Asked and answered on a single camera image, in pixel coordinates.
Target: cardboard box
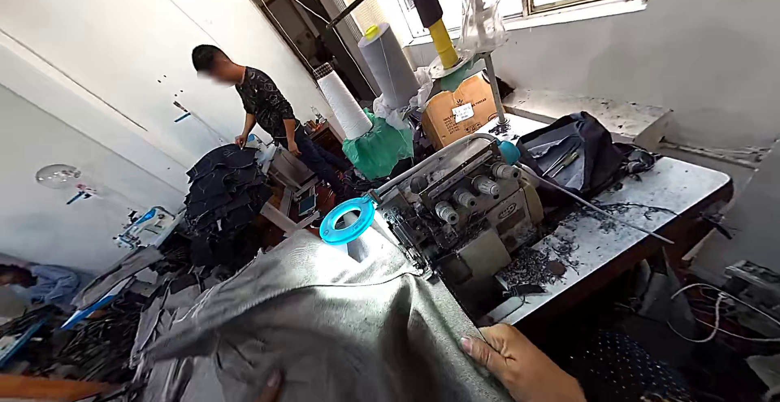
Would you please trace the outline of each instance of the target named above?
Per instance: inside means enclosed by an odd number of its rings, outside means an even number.
[[[423,131],[438,150],[472,134],[496,116],[490,83],[480,72],[464,80],[454,92],[442,91],[428,101]]]

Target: denim jeans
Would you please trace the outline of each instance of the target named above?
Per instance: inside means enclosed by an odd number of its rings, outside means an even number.
[[[338,178],[333,168],[346,172],[349,169],[349,164],[314,143],[309,135],[303,131],[303,127],[298,127],[295,130],[295,142],[298,145],[298,151],[300,151],[298,160],[302,161],[310,171],[316,173],[320,179],[330,184],[337,198],[346,198],[344,183]],[[279,143],[287,148],[286,138],[280,138]]]

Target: black patterned shirt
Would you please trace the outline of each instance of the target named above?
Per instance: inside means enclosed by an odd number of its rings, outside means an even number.
[[[253,114],[260,128],[271,137],[287,138],[285,124],[282,122],[284,119],[295,120],[296,128],[300,125],[293,114],[293,108],[276,88],[274,81],[258,69],[247,67],[244,80],[236,85],[236,91],[241,96],[247,114]]]

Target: fingernail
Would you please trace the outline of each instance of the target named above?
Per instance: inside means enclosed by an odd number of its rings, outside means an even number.
[[[460,338],[460,347],[463,348],[463,351],[467,354],[471,354],[471,338],[469,337],[461,337]]]
[[[271,373],[271,377],[268,378],[268,382],[265,384],[265,386],[266,387],[277,387],[281,380],[282,380],[282,372],[279,371],[279,370],[274,370]]]

